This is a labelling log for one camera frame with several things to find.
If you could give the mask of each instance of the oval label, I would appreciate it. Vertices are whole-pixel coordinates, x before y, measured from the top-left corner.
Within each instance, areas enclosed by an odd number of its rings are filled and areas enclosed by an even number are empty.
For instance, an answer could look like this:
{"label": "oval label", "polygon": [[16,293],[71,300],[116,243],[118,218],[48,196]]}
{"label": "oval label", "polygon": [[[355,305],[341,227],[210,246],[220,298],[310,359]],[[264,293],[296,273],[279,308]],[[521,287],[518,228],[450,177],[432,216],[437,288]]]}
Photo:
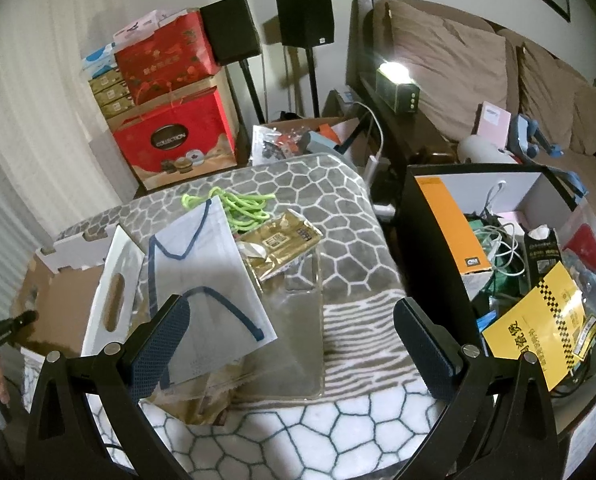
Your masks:
{"label": "oval label", "polygon": [[152,146],[159,150],[177,148],[187,140],[189,131],[182,124],[168,124],[152,133]]}

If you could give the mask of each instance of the yellow envelope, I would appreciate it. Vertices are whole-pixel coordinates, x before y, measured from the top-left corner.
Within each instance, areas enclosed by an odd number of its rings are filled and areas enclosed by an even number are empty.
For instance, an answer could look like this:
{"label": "yellow envelope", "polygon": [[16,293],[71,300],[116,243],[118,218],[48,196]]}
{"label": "yellow envelope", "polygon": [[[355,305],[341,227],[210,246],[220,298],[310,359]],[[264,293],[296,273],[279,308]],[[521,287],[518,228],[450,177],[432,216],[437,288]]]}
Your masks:
{"label": "yellow envelope", "polygon": [[582,292],[562,263],[482,335],[495,357],[538,356],[552,390],[580,359],[573,354],[585,322]]}

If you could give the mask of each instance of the glowing light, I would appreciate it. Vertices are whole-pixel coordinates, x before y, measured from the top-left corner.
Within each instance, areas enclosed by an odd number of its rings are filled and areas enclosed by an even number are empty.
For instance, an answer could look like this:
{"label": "glowing light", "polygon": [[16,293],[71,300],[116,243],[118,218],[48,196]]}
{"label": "glowing light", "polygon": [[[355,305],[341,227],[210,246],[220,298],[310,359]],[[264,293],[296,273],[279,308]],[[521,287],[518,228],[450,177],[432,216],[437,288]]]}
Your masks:
{"label": "glowing light", "polygon": [[400,63],[394,61],[385,62],[380,65],[378,70],[396,85],[409,84],[412,82],[411,77],[409,76],[409,70],[406,66]]}

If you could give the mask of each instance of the blue and white package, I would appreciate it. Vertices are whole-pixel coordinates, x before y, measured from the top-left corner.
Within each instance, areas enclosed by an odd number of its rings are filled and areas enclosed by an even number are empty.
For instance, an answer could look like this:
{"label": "blue and white package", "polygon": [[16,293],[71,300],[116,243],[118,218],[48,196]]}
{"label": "blue and white package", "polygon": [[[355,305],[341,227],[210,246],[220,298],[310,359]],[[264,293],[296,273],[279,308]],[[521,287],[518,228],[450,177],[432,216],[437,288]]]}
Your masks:
{"label": "blue and white package", "polygon": [[114,56],[115,43],[109,43],[102,46],[97,51],[92,52],[82,60],[82,71],[91,80],[105,72],[117,67],[116,57]]}

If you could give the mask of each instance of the sofa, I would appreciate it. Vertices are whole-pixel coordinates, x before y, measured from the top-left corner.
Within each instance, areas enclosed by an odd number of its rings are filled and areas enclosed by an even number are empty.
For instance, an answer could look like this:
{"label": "sofa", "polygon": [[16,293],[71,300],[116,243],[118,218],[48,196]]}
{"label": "sofa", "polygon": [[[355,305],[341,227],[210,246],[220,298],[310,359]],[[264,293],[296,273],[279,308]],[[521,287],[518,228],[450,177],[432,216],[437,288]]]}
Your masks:
{"label": "sofa", "polygon": [[[514,31],[441,4],[355,0],[354,12],[357,20],[352,21],[350,40],[352,76],[348,79],[353,82],[354,74],[372,72],[384,60],[405,63],[416,80],[425,81],[421,84],[420,110],[450,144],[455,144],[471,134],[477,105],[483,101],[480,98],[477,102],[469,95],[477,86],[472,78],[448,75],[456,67],[457,74],[460,69],[464,73],[467,63],[473,79],[488,88],[487,101],[513,114],[522,110],[539,120],[540,129],[564,154],[555,158],[540,150],[536,163],[576,172],[588,189],[587,199],[596,213],[596,89],[574,68]],[[455,43],[457,53],[448,56],[442,49],[443,42]],[[434,65],[431,69],[430,59]],[[547,72],[553,75],[549,80],[553,92],[537,96],[544,90]],[[571,90],[574,97],[571,92],[559,93],[569,87],[578,89]],[[425,93],[432,94],[426,102]],[[537,107],[543,98],[551,107],[547,112]]]}

